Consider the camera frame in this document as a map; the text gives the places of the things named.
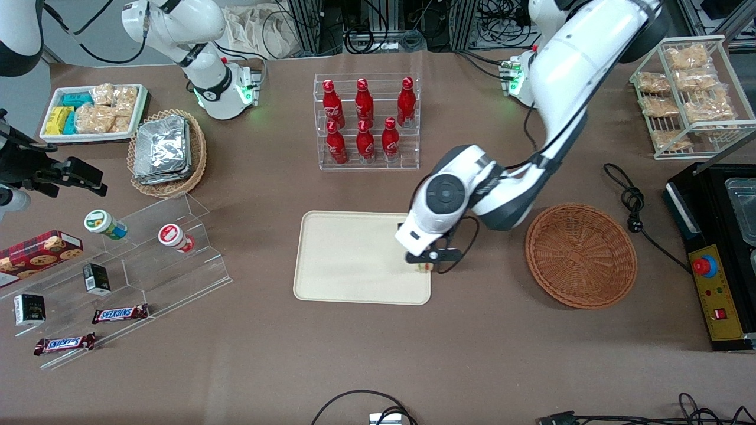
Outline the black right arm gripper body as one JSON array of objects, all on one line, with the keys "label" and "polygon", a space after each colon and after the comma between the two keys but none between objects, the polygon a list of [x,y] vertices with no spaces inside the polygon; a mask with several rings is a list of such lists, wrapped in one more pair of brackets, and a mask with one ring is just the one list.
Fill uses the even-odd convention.
[{"label": "black right arm gripper body", "polygon": [[58,148],[49,143],[39,145],[32,138],[16,130],[6,120],[8,111],[1,110],[1,178],[4,185],[37,191],[48,197],[57,197],[59,187],[40,177],[52,170],[57,161],[48,154]]}]

